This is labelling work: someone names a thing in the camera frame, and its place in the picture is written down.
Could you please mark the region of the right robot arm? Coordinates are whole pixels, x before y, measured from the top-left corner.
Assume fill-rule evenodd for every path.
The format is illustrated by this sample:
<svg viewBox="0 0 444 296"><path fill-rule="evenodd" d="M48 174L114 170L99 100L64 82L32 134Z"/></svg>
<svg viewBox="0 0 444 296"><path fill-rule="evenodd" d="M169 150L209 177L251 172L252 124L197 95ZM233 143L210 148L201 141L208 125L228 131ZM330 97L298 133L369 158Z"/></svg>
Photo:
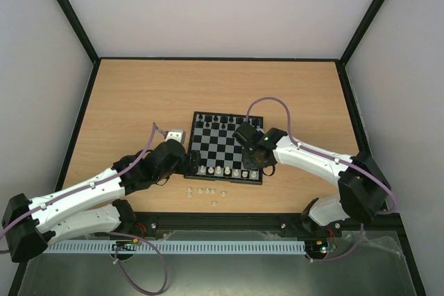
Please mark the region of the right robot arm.
<svg viewBox="0 0 444 296"><path fill-rule="evenodd" d="M314 198L300 214L300 226L309 234L319 234L328 225L349 218L371 224L391 192L368 153L333 153L306 144L284 130L271 128L263 132L246 122L235 130L233 138L241 145L242 162L247 169L284 164L318 176L338 189L336 195Z"/></svg>

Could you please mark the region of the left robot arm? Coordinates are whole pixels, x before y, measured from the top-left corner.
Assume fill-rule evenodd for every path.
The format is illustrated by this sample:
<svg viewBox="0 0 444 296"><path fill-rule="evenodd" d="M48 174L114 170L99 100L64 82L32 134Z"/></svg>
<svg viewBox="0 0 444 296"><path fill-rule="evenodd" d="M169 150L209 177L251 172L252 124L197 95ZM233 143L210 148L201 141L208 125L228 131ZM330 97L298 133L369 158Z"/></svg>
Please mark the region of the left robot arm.
<svg viewBox="0 0 444 296"><path fill-rule="evenodd" d="M70 188L32 199L20 193L9 200L1 221L5 252L21 263L66 239L97 232L127 234L136 216L125 196L167 181L174 173L196 172L199 162L199 152L187 152L179 141L167 139Z"/></svg>

